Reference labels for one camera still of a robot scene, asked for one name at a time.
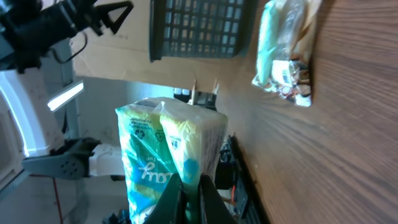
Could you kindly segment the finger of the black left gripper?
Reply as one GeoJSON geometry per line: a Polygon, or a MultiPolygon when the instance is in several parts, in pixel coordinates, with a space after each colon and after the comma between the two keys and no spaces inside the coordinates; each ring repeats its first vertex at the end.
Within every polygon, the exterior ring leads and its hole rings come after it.
{"type": "Polygon", "coordinates": [[[100,23],[116,34],[133,8],[131,1],[121,1],[95,6],[95,12],[100,23]]]}

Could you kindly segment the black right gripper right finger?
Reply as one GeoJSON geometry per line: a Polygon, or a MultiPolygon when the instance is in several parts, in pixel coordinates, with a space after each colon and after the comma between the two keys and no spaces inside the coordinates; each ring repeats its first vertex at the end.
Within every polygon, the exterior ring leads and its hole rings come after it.
{"type": "Polygon", "coordinates": [[[237,224],[208,175],[200,178],[198,202],[201,224],[237,224]]]}

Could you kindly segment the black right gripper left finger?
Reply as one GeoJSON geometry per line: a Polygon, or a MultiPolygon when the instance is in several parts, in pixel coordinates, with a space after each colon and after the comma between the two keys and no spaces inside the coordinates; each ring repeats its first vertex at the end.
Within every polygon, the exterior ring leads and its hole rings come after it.
{"type": "Polygon", "coordinates": [[[181,178],[173,174],[152,213],[144,224],[181,224],[184,213],[184,192],[181,178]]]}

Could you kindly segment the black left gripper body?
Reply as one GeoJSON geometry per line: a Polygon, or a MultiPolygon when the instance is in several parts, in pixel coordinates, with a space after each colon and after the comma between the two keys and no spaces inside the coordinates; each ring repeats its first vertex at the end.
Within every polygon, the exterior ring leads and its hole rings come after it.
{"type": "Polygon", "coordinates": [[[1,70],[39,68],[51,47],[91,27],[101,29],[94,1],[1,0],[1,70]]]}

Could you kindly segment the small teal white carton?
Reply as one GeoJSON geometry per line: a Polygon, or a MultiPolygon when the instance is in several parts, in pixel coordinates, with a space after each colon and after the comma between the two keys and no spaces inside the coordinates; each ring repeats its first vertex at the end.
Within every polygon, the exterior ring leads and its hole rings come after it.
{"type": "Polygon", "coordinates": [[[202,174],[215,178],[225,114],[166,97],[146,98],[115,112],[133,223],[149,217],[173,174],[191,187],[202,174]]]}

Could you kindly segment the brown white snack bag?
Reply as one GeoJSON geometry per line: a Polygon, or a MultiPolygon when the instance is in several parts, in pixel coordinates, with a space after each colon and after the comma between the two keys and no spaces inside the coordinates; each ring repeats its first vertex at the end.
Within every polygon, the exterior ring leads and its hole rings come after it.
{"type": "Polygon", "coordinates": [[[267,84],[260,85],[257,76],[252,84],[297,106],[309,107],[312,105],[309,63],[322,0],[273,1],[279,10],[279,30],[271,74],[267,84]]]}

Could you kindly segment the teal snack packet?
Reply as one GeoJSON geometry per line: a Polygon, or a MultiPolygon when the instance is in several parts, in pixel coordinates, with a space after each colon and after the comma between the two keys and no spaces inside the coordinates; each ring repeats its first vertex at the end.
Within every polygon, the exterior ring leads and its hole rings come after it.
{"type": "Polygon", "coordinates": [[[279,30],[279,10],[275,1],[269,1],[265,6],[259,26],[257,46],[257,81],[265,85],[269,81],[272,62],[275,58],[277,36],[279,30]]]}

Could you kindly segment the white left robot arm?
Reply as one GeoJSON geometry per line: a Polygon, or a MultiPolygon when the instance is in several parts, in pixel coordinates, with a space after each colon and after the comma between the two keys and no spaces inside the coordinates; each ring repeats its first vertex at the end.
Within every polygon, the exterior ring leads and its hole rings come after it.
{"type": "Polygon", "coordinates": [[[44,8],[42,1],[1,1],[1,94],[22,137],[22,168],[33,175],[65,180],[90,176],[90,157],[100,144],[93,138],[65,139],[44,87],[41,57],[53,45],[91,28],[116,34],[132,11],[131,1],[96,5],[66,0],[44,8]]]}

